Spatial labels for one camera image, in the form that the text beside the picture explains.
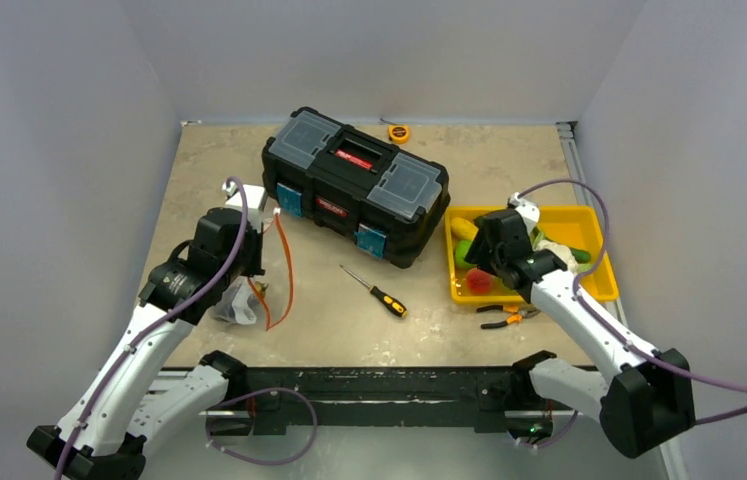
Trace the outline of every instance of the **white wall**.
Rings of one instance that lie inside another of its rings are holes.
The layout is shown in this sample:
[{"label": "white wall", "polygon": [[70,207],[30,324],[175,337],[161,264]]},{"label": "white wall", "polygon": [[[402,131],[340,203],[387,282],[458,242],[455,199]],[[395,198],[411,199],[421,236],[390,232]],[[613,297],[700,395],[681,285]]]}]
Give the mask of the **white wall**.
[{"label": "white wall", "polygon": [[128,319],[179,127],[116,0],[0,2],[0,478]]},{"label": "white wall", "polygon": [[[647,2],[576,134],[630,323],[747,384],[747,0]],[[695,388],[698,416],[747,401]],[[747,478],[747,416],[681,438],[690,478]]]},{"label": "white wall", "polygon": [[644,0],[128,0],[179,116],[535,123],[584,112]]}]

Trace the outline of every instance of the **orange-handled pliers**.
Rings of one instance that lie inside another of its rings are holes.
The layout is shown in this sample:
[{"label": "orange-handled pliers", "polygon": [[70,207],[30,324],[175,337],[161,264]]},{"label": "orange-handled pliers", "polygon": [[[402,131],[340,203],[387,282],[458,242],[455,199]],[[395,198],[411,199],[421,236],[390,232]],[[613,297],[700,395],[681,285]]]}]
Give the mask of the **orange-handled pliers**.
[{"label": "orange-handled pliers", "polygon": [[508,312],[512,315],[501,322],[483,323],[482,325],[480,325],[480,328],[482,328],[483,330],[502,328],[506,325],[511,325],[512,323],[520,323],[520,321],[525,318],[531,318],[541,313],[540,310],[529,305],[523,307],[519,305],[488,305],[486,307],[479,307],[476,309],[476,313],[495,311]]}]

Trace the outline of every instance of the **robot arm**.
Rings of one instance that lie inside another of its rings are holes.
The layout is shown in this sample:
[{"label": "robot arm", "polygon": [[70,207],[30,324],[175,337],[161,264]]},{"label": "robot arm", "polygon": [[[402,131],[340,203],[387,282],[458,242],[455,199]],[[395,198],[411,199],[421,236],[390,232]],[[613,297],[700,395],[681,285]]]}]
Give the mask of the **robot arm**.
[{"label": "robot arm", "polygon": [[[241,382],[230,380],[244,374],[243,364],[222,352],[213,352],[203,357],[201,365],[179,386],[139,408],[164,362],[205,311],[220,300],[232,280],[264,273],[261,213],[266,195],[262,187],[246,185],[244,189],[249,224],[226,274],[178,316],[145,333],[150,325],[206,286],[226,262],[240,230],[242,202],[238,192],[224,185],[226,204],[200,218],[193,239],[177,246],[166,262],[150,272],[123,337],[78,403],[57,425],[40,426],[32,432],[28,447],[53,467],[65,444],[71,436],[75,437],[64,468],[67,477],[136,479],[145,457],[176,432],[183,421],[241,393],[230,389],[230,385]],[[187,258],[182,259],[180,254],[185,247]],[[93,402],[100,384],[104,388]],[[88,402],[93,403],[93,408],[81,421]]]},{"label": "robot arm", "polygon": [[[565,263],[552,252],[532,250],[530,234],[538,220],[537,206],[515,194],[508,209],[483,217],[466,256],[547,313],[597,368],[587,372],[554,355],[537,358],[526,366],[527,390],[599,421],[612,445],[630,458],[690,429],[695,421],[691,381],[654,367],[630,352],[627,344],[687,370],[685,358],[676,350],[659,352],[614,320],[584,289],[574,292],[574,274]],[[621,332],[624,342],[611,335],[577,295]]]}]

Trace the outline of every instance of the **marble-patterned surface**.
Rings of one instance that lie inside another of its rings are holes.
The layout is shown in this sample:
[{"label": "marble-patterned surface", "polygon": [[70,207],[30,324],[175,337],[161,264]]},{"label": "marble-patterned surface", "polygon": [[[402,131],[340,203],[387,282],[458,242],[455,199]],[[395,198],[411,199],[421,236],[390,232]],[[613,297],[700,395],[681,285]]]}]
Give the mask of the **marble-patterned surface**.
[{"label": "marble-patterned surface", "polygon": [[[261,184],[261,149],[276,129],[184,128],[145,273],[192,236],[207,209],[222,205],[219,185],[228,175]],[[386,136],[380,125],[362,130]],[[552,126],[412,126],[411,133],[407,150],[447,167],[452,205],[503,205],[518,189],[568,176]],[[575,202],[569,186],[549,187],[532,198],[545,205]],[[273,205],[270,200],[268,211]],[[310,221],[285,215],[283,224],[296,280],[290,317],[265,332],[263,323],[229,325],[207,314],[168,366],[192,366],[215,349],[251,366],[503,365],[542,349],[574,363],[589,363],[545,315],[485,331],[479,324],[495,314],[477,316],[470,308],[456,307],[447,287],[443,222],[408,270],[374,259]],[[275,315],[287,301],[287,269],[274,229],[266,235],[263,259],[270,283],[267,301]],[[408,318],[400,321],[386,313],[340,263],[400,298],[409,308]]]}]

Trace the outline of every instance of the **screwdriver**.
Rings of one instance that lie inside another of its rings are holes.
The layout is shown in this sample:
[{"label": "screwdriver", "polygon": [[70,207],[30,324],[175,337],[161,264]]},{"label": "screwdriver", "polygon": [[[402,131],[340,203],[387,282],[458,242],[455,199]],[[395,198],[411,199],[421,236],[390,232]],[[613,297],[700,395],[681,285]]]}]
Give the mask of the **screwdriver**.
[{"label": "screwdriver", "polygon": [[370,291],[370,295],[373,295],[374,297],[376,297],[379,300],[379,302],[382,303],[382,305],[388,308],[389,312],[391,312],[392,314],[396,315],[399,318],[404,318],[408,314],[408,310],[406,310],[405,305],[400,303],[399,300],[379,290],[378,287],[370,285],[369,283],[365,282],[361,277],[352,273],[352,271],[350,271],[350,269],[346,268],[345,266],[341,265],[341,268],[343,268],[344,271],[347,272],[352,278],[358,280],[358,283],[367,287],[367,290]]}]

